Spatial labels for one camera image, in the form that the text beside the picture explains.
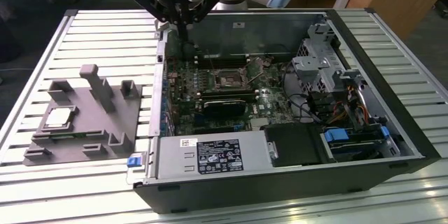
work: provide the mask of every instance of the black plastic part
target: black plastic part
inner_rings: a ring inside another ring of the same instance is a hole
[[[274,167],[329,163],[315,124],[273,124],[262,127],[262,130],[278,151],[278,158],[273,160]]]
[[[219,2],[226,5],[238,5],[243,3],[246,0],[221,0]]]
[[[327,10],[327,15],[331,18],[334,25],[341,32],[343,40],[346,41],[347,46],[350,47],[355,58],[371,79],[374,86],[379,90],[381,96],[383,97],[386,104],[389,105],[398,121],[401,122],[401,125],[407,135],[413,137],[413,142],[419,152],[429,159],[433,159],[430,163],[434,163],[437,160],[441,159],[441,155],[434,145],[431,144],[429,137],[426,136],[423,130],[421,129],[414,118],[411,117],[410,112],[407,111],[402,101],[399,100],[399,97],[395,94],[390,84],[387,83],[381,71],[375,67],[371,58],[363,50],[362,45],[359,44],[338,12],[335,10]]]
[[[365,8],[366,12],[369,13],[377,13],[377,10],[371,7]]]
[[[70,9],[70,10],[66,11],[65,16],[66,17],[77,16],[78,11],[79,10],[77,10],[77,9]]]

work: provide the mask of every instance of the metal slotted table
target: metal slotted table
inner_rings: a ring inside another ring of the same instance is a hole
[[[410,223],[448,218],[447,91],[375,13],[351,9],[339,14],[442,161],[370,191],[178,215],[154,213],[133,191],[131,180],[143,170],[129,172],[126,159],[22,165],[51,100],[46,92],[51,80],[67,78],[74,87],[87,87],[78,74],[89,63],[99,65],[99,75],[111,85],[129,79],[145,85],[137,151],[149,147],[158,45],[154,18],[142,10],[79,11],[63,18],[0,131],[0,223]],[[351,53],[343,53],[355,68]]]

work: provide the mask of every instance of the blue release tab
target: blue release tab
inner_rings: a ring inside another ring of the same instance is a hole
[[[391,136],[390,130],[387,129],[386,126],[382,126],[382,132],[383,132],[385,138],[389,138]]]
[[[129,168],[142,166],[142,157],[130,157],[129,158]]]
[[[330,129],[326,133],[326,140],[327,142],[331,141],[341,141],[341,140],[349,140],[349,135],[346,129]]]

